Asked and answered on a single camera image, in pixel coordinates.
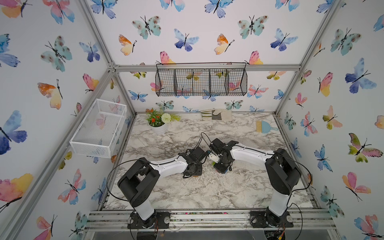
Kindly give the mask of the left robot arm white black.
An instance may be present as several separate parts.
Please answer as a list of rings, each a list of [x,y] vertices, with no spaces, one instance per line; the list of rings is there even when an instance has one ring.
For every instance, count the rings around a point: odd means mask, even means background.
[[[148,198],[158,180],[176,174],[182,174],[184,179],[200,176],[209,153],[196,147],[162,161],[140,158],[119,179],[118,187],[140,219],[147,221],[155,216]]]

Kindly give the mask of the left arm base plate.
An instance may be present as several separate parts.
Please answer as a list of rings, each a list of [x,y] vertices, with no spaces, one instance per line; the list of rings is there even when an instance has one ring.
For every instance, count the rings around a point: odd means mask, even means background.
[[[142,220],[139,214],[134,211],[128,220],[128,229],[168,229],[171,221],[170,212],[154,212],[147,220]]]

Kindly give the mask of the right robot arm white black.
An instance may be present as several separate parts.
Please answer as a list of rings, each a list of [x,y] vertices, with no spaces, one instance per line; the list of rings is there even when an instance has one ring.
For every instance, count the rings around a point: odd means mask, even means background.
[[[301,178],[296,162],[284,149],[265,151],[247,147],[237,141],[223,143],[215,139],[210,143],[210,159],[217,172],[225,174],[232,170],[235,161],[243,161],[256,166],[264,166],[273,187],[268,214],[281,218],[287,211],[293,188]]]

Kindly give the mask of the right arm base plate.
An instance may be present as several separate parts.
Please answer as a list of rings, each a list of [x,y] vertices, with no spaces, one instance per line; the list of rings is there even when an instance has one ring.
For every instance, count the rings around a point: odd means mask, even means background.
[[[275,215],[269,209],[250,211],[250,224],[253,228],[293,228],[293,218],[288,211],[281,216]]]

